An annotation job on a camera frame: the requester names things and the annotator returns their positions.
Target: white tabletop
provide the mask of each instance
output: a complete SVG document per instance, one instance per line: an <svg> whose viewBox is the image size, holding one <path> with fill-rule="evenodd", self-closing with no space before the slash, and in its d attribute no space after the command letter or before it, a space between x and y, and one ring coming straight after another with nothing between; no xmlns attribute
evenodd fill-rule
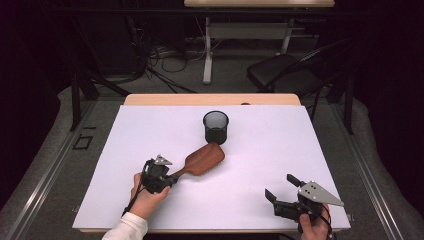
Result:
<svg viewBox="0 0 424 240"><path fill-rule="evenodd" d="M185 0L186 7L333 7L334 0Z"/></svg>
<svg viewBox="0 0 424 240"><path fill-rule="evenodd" d="M230 119L224 161L201 177L183 175L149 220L149 232L296 231L292 220L274 216L264 195L267 188L278 200L296 201L287 174L339 197L304 106L121 106L73 228L112 228L133 175L159 153L174 163L170 174L181 169L206 144L202 119L212 110ZM334 229L350 228L343 207L330 212Z"/></svg>

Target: black cup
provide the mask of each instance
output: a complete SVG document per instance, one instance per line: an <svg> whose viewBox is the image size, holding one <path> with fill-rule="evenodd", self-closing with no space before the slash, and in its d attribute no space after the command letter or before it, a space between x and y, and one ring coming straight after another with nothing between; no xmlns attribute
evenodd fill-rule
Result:
<svg viewBox="0 0 424 240"><path fill-rule="evenodd" d="M206 142L219 145L227 140L228 116L221 111L211 111L203 117Z"/></svg>

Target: white sleeve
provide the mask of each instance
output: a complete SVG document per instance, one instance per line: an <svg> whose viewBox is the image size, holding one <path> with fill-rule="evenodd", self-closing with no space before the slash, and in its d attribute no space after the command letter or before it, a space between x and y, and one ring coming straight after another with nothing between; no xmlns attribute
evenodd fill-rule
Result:
<svg viewBox="0 0 424 240"><path fill-rule="evenodd" d="M119 222L104 236L105 240L141 240L147 233L147 221L130 212L125 213Z"/></svg>

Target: hand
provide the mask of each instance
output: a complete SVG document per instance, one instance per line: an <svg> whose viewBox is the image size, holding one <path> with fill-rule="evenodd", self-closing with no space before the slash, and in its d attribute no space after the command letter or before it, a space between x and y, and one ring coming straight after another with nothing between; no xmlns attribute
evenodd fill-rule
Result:
<svg viewBox="0 0 424 240"><path fill-rule="evenodd" d="M328 221L327 204L323 204L321 215ZM303 233L301 240L326 240L328 234L328 225L321 218L317 218L313 223L309 219L308 214L302 214L299 218L299 223L302 226Z"/></svg>
<svg viewBox="0 0 424 240"><path fill-rule="evenodd" d="M137 191L138 184L140 183L141 173L134 175L134 187L131 189L131 198L132 199ZM134 202L134 205L130 209L130 213L135 214L145 220L147 220L150 215L155 211L156 206L166 198L171 188L168 186L162 190L161 193L151 194L146 189L142 190L137 199Z"/></svg>

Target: wooden paddle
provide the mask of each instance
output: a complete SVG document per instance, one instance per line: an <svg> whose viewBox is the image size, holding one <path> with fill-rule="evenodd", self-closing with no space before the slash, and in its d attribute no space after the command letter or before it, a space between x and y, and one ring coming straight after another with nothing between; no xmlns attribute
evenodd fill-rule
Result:
<svg viewBox="0 0 424 240"><path fill-rule="evenodd" d="M208 172L224 160L225 154L221 147L214 142L208 143L185 159L184 167L171 176L180 177L184 173L200 176Z"/></svg>

